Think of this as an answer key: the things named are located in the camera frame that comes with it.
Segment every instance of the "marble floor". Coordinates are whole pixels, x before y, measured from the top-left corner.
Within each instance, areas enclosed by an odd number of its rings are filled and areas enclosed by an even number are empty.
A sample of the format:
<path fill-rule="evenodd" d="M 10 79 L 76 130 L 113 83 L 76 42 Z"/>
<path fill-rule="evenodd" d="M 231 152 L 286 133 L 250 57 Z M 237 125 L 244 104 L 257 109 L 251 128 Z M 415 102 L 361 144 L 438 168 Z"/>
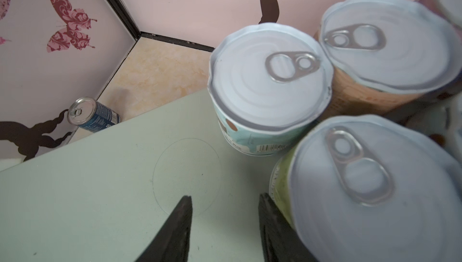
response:
<path fill-rule="evenodd" d="M 142 37 L 98 101 L 122 121 L 206 87 L 211 53 Z M 69 143 L 92 133 L 79 128 Z"/>

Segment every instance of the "can rim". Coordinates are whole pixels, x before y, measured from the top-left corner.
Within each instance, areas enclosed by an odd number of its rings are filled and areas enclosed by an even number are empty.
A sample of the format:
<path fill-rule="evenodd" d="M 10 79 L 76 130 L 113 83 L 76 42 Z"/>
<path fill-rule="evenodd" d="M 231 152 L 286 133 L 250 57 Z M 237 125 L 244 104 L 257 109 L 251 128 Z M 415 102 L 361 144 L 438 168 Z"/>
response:
<path fill-rule="evenodd" d="M 306 143 L 308 140 L 312 139 L 315 135 L 319 133 L 319 131 L 329 127 L 332 124 L 336 123 L 345 123 L 345 122 L 367 122 L 371 124 L 375 124 L 377 126 L 385 127 L 409 140 L 413 141 L 413 143 L 420 147 L 421 149 L 429 149 L 431 148 L 432 151 L 427 151 L 428 155 L 438 164 L 442 166 L 442 168 L 450 172 L 452 174 L 452 178 L 454 180 L 453 186 L 457 192 L 462 191 L 462 168 L 459 166 L 458 161 L 456 161 L 451 155 L 449 155 L 444 149 L 438 146 L 434 141 L 430 138 L 426 137 L 424 134 L 419 132 L 413 131 L 406 127 L 400 126 L 390 120 L 387 120 L 383 117 L 377 115 L 361 115 L 361 116 L 336 116 L 329 118 L 320 124 L 318 124 L 315 128 L 313 128 L 310 133 L 305 136 L 297 145 L 297 149 L 294 152 L 292 157 L 288 173 L 287 173 L 287 187 L 289 192 L 290 198 L 290 211 L 292 222 L 294 225 L 295 230 L 300 236 L 302 242 L 307 245 L 307 237 L 301 235 L 304 229 L 303 219 L 301 219 L 301 209 L 300 205 L 297 201 L 300 200 L 300 194 L 297 195 L 297 191 L 292 190 L 294 187 L 294 168 L 297 157 L 300 156 L 300 152 L 302 150 L 301 145 Z"/>
<path fill-rule="evenodd" d="M 91 114 L 88 115 L 88 117 L 84 120 L 82 120 L 81 122 L 76 122 L 75 120 L 72 120 L 71 119 L 71 115 L 70 115 L 70 112 L 75 109 L 80 103 L 83 103 L 83 102 L 87 102 L 87 101 L 90 101 L 91 104 L 93 105 L 93 109 L 91 110 Z M 70 107 L 69 107 L 69 110 L 67 111 L 67 121 L 71 124 L 71 125 L 74 125 L 74 126 L 80 126 L 80 125 L 83 125 L 84 123 L 88 122 L 92 117 L 93 115 L 95 114 L 96 112 L 96 103 L 97 101 L 93 98 L 93 97 L 80 97 L 78 98 Z"/>
<path fill-rule="evenodd" d="M 212 81 L 213 81 L 213 66 L 214 66 L 214 63 L 216 62 L 216 59 L 217 59 L 217 55 L 219 52 L 221 52 L 226 46 L 228 46 L 228 44 L 230 42 L 232 42 L 234 39 L 240 37 L 241 35 L 244 35 L 248 32 L 251 32 L 251 31 L 259 31 L 259 30 L 265 30 L 265 29 L 268 29 L 268 28 L 271 28 L 271 29 L 274 29 L 274 28 L 277 28 L 277 29 L 281 29 L 281 30 L 284 30 L 284 31 L 297 31 L 299 32 L 300 34 L 305 34 L 306 36 L 308 36 L 309 38 L 313 39 L 317 45 L 319 46 L 319 49 L 320 49 L 320 52 L 322 53 L 323 57 L 325 58 L 325 60 L 323 59 L 322 62 L 323 62 L 323 65 L 320 67 L 320 70 L 323 71 L 324 73 L 324 78 L 323 78 L 323 82 L 325 82 L 325 88 L 324 88 L 324 91 L 320 94 L 320 98 L 319 98 L 319 106 L 317 109 L 313 110 L 313 113 L 310 117 L 304 119 L 304 120 L 301 120 L 301 121 L 298 121 L 298 122 L 294 122 L 292 123 L 291 125 L 288 125 L 288 126 L 260 126 L 260 125 L 257 125 L 257 124 L 254 124 L 252 122 L 249 122 L 247 120 L 245 120 L 244 118 L 241 118 L 239 117 L 238 115 L 235 115 L 233 114 L 227 106 L 225 106 L 220 98 L 218 97 L 217 93 L 215 92 L 215 89 L 213 88 L 213 85 L 212 85 Z M 267 23 L 262 23 L 262 24 L 257 24 L 257 25 L 249 25 L 249 26 L 246 26 L 244 28 L 241 28 L 240 30 L 236 31 L 236 32 L 233 32 L 231 34 L 229 34 L 227 37 L 225 37 L 223 39 L 223 41 L 221 42 L 221 44 L 216 47 L 216 49 L 212 52 L 211 56 L 210 56 L 210 60 L 209 60 L 209 77 L 208 77 L 208 82 L 207 82 L 207 90 L 212 98 L 212 101 L 213 101 L 213 104 L 215 107 L 219 108 L 220 111 L 222 112 L 222 114 L 229 120 L 232 120 L 236 123 L 239 124 L 240 127 L 246 129 L 246 130 L 249 130 L 249 131 L 252 131 L 252 132 L 257 132 L 257 133 L 264 133 L 264 134 L 284 134 L 286 132 L 290 132 L 296 128 L 300 128 L 302 126 L 306 126 L 308 125 L 309 123 L 311 123 L 312 121 L 314 121 L 317 117 L 319 117 L 321 115 L 321 113 L 327 108 L 330 100 L 331 100 L 331 97 L 332 97 L 332 79 L 333 79 L 333 76 L 334 76 L 334 68 L 332 66 L 332 63 L 330 61 L 330 59 L 327 57 L 324 49 L 322 48 L 322 46 L 320 46 L 319 42 L 317 42 L 312 36 L 296 29 L 296 28 L 293 28 L 291 26 L 288 26 L 288 25 L 283 25 L 283 24 L 277 24 L 277 23 L 272 23 L 272 22 L 267 22 Z"/>

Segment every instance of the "black edge strip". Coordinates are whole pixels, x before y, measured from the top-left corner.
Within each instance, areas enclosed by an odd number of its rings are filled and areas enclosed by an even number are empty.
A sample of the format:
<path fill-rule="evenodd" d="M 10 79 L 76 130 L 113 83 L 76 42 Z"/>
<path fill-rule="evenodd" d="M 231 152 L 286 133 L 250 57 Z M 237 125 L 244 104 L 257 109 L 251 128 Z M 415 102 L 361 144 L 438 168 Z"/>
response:
<path fill-rule="evenodd" d="M 135 40 L 138 40 L 141 36 L 141 32 L 136 26 L 133 19 L 131 18 L 130 14 L 128 13 L 123 3 L 120 0 L 107 0 L 107 2 L 111 5 L 112 9 L 115 11 L 117 16 L 120 18 L 122 23 L 125 25 L 125 27 L 130 32 L 132 37 Z"/>
<path fill-rule="evenodd" d="M 155 40 L 158 40 L 158 41 L 173 43 L 173 44 L 176 44 L 176 45 L 186 46 L 186 47 L 199 49 L 199 50 L 204 50 L 204 51 L 208 51 L 208 52 L 212 52 L 214 50 L 213 47 L 210 47 L 210 46 L 207 46 L 207 45 L 202 45 L 202 44 L 199 44 L 199 43 L 194 43 L 194 42 L 190 42 L 190 41 L 185 41 L 185 40 L 181 40 L 181 39 L 171 38 L 171 37 L 152 34 L 152 33 L 147 33 L 147 32 L 142 32 L 141 36 L 146 37 L 146 38 L 155 39 Z"/>

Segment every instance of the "light blue label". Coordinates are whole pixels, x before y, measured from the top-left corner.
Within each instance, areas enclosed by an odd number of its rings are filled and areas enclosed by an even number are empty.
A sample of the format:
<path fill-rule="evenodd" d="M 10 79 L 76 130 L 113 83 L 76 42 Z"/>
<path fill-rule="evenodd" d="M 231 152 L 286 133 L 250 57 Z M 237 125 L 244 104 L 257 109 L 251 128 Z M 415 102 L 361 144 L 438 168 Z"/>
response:
<path fill-rule="evenodd" d="M 227 119 L 215 105 L 218 122 L 223 135 L 238 151 L 249 155 L 271 155 L 291 145 L 307 128 L 301 126 L 283 134 L 266 134 L 244 129 L 233 120 Z"/>

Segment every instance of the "blue can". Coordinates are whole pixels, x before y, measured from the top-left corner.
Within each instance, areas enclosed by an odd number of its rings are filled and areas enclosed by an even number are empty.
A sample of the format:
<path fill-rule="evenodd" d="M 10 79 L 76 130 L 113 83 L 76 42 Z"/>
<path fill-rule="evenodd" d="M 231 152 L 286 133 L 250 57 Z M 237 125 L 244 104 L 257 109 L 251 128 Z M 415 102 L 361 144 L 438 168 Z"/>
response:
<path fill-rule="evenodd" d="M 69 108 L 67 120 L 74 126 L 98 132 L 120 122 L 120 115 L 92 97 L 81 97 Z"/>

